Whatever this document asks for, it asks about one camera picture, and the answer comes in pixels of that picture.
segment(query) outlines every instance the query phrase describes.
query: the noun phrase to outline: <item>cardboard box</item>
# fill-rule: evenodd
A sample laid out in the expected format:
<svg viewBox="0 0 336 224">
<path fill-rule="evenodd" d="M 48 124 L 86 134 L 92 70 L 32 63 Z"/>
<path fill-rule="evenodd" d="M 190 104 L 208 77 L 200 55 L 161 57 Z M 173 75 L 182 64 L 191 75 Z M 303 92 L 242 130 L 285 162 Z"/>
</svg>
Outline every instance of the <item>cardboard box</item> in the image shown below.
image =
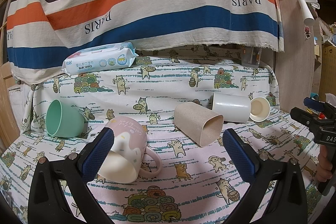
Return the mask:
<svg viewBox="0 0 336 224">
<path fill-rule="evenodd" d="M 319 100 L 325 102 L 326 93 L 336 95 L 336 47 L 322 45 L 322 71 Z"/>
</svg>

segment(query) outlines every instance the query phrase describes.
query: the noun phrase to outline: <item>cat print fabric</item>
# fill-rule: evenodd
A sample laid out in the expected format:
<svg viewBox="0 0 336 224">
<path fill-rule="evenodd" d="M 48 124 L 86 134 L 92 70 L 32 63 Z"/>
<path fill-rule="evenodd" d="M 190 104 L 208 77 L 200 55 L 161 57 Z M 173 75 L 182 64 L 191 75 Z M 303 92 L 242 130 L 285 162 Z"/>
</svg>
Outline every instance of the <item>cat print fabric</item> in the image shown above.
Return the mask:
<svg viewBox="0 0 336 224">
<path fill-rule="evenodd" d="M 72 152 L 79 153 L 109 120 L 120 115 L 142 125 L 147 145 L 158 153 L 163 168 L 156 177 L 139 176 L 130 184 L 114 183 L 100 175 L 88 182 L 108 216 L 115 223 L 222 223 L 249 184 L 242 181 L 221 138 L 199 147 L 174 126 L 178 104 L 192 101 L 210 108 L 213 92 L 250 99 L 263 96 L 272 103 L 267 120 L 225 123 L 223 131 L 234 128 L 244 142 L 270 160 L 296 158 L 307 191 L 310 223 L 319 215 L 330 199 L 316 190 L 319 146 L 306 127 L 279 110 L 273 71 L 267 66 L 256 71 L 239 65 L 240 50 L 196 46 L 142 51 L 131 68 L 60 75 L 56 81 L 31 87 L 21 136 L 0 157 L 0 189 L 11 197 L 11 207 L 23 223 L 27 223 L 29 190 L 38 160 L 44 156 L 62 160 Z M 47 135 L 46 112 L 55 99 L 82 113 L 85 126 L 79 137 Z M 141 168 L 154 172 L 156 164 L 145 154 Z M 67 182 L 60 183 L 73 214 L 84 220 Z M 270 182 L 254 220 L 263 214 L 274 185 Z"/>
</svg>

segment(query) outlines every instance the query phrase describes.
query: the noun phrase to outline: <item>screw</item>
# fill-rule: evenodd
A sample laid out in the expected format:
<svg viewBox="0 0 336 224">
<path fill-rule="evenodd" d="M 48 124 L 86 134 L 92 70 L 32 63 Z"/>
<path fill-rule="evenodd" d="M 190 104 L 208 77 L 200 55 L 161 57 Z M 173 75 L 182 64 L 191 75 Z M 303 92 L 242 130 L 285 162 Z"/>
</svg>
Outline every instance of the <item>screw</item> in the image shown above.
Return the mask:
<svg viewBox="0 0 336 224">
<path fill-rule="evenodd" d="M 264 153 L 261 153 L 261 154 L 259 155 L 259 158 L 260 158 L 261 160 L 267 160 L 267 159 L 268 159 L 268 156 L 267 156 L 266 154 L 264 154 Z"/>
<path fill-rule="evenodd" d="M 290 162 L 291 162 L 291 164 L 293 164 L 293 165 L 297 165 L 297 160 L 294 159 L 294 158 L 291 158 L 291 159 L 290 159 Z"/>
<path fill-rule="evenodd" d="M 71 153 L 68 158 L 71 160 L 74 160 L 75 158 L 77 158 L 78 154 L 77 153 Z"/>
<path fill-rule="evenodd" d="M 42 157 L 42 158 L 39 159 L 39 163 L 40 163 L 40 164 L 45 163 L 45 161 L 46 161 L 46 158 L 45 158 L 45 157 Z"/>
</svg>

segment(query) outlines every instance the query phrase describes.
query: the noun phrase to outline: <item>mug handle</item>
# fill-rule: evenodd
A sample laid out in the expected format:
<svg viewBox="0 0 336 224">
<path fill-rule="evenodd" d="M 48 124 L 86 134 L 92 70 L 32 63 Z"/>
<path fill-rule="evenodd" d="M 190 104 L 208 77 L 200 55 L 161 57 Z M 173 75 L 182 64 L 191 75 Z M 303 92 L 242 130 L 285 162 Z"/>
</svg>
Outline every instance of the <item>mug handle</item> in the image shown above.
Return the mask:
<svg viewBox="0 0 336 224">
<path fill-rule="evenodd" d="M 143 176 L 143 177 L 146 177 L 146 178 L 156 177 L 161 172 L 161 170 L 162 170 L 162 160 L 159 157 L 159 155 L 154 150 L 152 150 L 150 147 L 148 147 L 148 146 L 146 146 L 145 153 L 147 155 L 149 155 L 155 161 L 156 166 L 157 166 L 157 170 L 155 172 L 148 172 L 148 171 L 140 168 L 139 174 L 141 176 Z"/>
</svg>

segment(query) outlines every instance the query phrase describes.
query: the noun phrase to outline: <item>small sticker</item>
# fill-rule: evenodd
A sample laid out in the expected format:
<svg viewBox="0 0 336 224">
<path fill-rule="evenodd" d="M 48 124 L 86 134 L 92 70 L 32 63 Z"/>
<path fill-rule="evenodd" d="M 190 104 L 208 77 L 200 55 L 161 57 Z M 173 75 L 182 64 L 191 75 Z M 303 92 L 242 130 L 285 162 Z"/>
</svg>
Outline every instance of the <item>small sticker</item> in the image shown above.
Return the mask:
<svg viewBox="0 0 336 224">
<path fill-rule="evenodd" d="M 309 29 L 308 26 L 305 26 L 305 28 L 304 28 L 304 34 L 306 35 L 307 39 L 310 38 L 310 29 Z"/>
<path fill-rule="evenodd" d="M 127 59 L 124 54 L 120 55 L 118 57 L 118 64 L 119 65 L 125 65 L 127 63 Z"/>
<path fill-rule="evenodd" d="M 104 60 L 104 59 L 100 60 L 100 61 L 99 61 L 99 65 L 100 65 L 101 67 L 106 67 L 106 65 L 107 65 L 106 60 Z"/>
<path fill-rule="evenodd" d="M 108 59 L 108 63 L 109 63 L 110 66 L 114 66 L 116 64 L 115 58 Z"/>
</svg>

